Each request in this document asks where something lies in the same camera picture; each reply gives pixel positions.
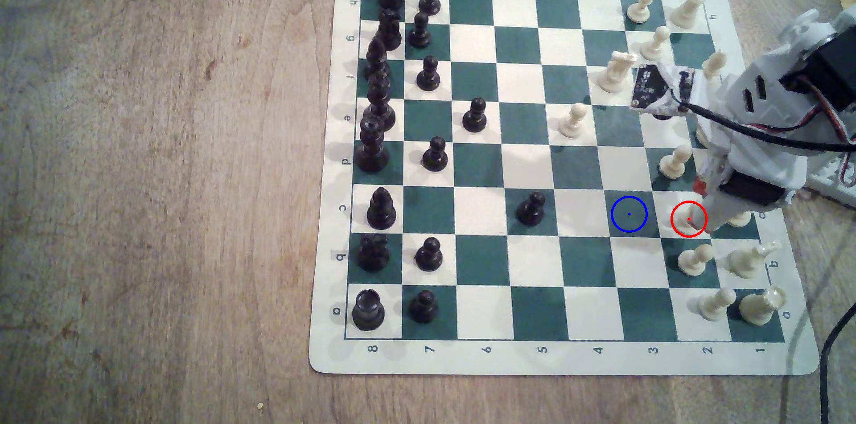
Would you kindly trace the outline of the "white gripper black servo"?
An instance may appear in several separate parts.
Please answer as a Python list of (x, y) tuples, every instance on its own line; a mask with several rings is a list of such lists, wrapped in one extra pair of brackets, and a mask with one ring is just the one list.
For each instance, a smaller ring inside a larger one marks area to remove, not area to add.
[(695, 158), (692, 191), (704, 196), (705, 231), (712, 233), (736, 210), (775, 210), (807, 180), (806, 156), (756, 140), (719, 123), (709, 124), (709, 155)]

